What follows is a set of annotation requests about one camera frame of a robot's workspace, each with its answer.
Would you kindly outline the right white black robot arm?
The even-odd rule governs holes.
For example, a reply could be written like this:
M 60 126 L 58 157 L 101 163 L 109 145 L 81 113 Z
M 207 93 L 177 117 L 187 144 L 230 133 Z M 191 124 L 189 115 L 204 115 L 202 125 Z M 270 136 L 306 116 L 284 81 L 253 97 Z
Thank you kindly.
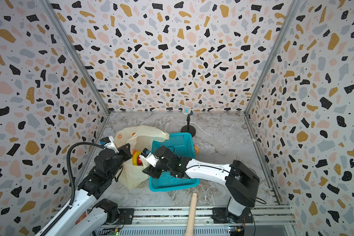
M 149 164 L 143 173 L 154 179 L 168 172 L 174 178 L 203 179 L 227 187 L 231 194 L 225 211 L 228 219 L 240 220 L 246 208 L 255 206 L 260 178 L 238 160 L 232 164 L 206 163 L 190 157 L 179 157 L 165 146 L 156 152 L 144 149 L 140 158 L 144 164 Z

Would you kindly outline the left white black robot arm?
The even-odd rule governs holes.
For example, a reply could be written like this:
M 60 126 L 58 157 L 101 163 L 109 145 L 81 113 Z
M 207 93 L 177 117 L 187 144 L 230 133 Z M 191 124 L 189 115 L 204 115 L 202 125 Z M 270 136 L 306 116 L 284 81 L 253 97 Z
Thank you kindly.
M 79 185 L 71 183 L 70 200 L 37 234 L 39 236 L 89 236 L 105 223 L 120 222 L 118 205 L 102 194 L 117 182 L 123 164 L 132 158 L 130 144 L 116 147 L 114 142 L 98 144 L 102 150 L 95 166 Z

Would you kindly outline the cream plastic bag orange print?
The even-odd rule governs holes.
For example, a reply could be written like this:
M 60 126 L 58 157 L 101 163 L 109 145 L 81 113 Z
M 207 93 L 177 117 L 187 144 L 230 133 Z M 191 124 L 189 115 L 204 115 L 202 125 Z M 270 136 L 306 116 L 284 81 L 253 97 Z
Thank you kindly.
M 134 189 L 142 182 L 149 179 L 149 175 L 143 170 L 149 166 L 140 157 L 144 149 L 151 150 L 154 141 L 164 142 L 169 140 L 170 135 L 155 127 L 146 125 L 128 127 L 116 133 L 114 143 L 117 148 L 130 144 L 130 159 L 123 164 L 124 170 L 119 181 L 128 189 Z

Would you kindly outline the yellow banana toy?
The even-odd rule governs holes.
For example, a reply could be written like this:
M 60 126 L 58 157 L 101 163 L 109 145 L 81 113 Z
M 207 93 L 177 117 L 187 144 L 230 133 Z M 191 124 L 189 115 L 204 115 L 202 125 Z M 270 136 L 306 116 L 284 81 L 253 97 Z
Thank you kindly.
M 132 165 L 133 165 L 133 166 L 138 166 L 138 165 L 137 165 L 137 157 L 140 156 L 140 154 L 141 154 L 141 151 L 136 151 L 136 150 L 135 150 L 135 151 L 133 152 L 133 155 L 132 155 Z

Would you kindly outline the red strawberry toy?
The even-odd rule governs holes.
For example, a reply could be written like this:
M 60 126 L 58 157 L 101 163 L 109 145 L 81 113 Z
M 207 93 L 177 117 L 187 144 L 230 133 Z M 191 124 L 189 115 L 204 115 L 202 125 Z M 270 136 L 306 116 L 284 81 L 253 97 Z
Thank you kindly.
M 142 160 L 141 160 L 140 156 L 137 157 L 137 165 L 138 166 L 143 166 L 143 163 L 142 163 Z

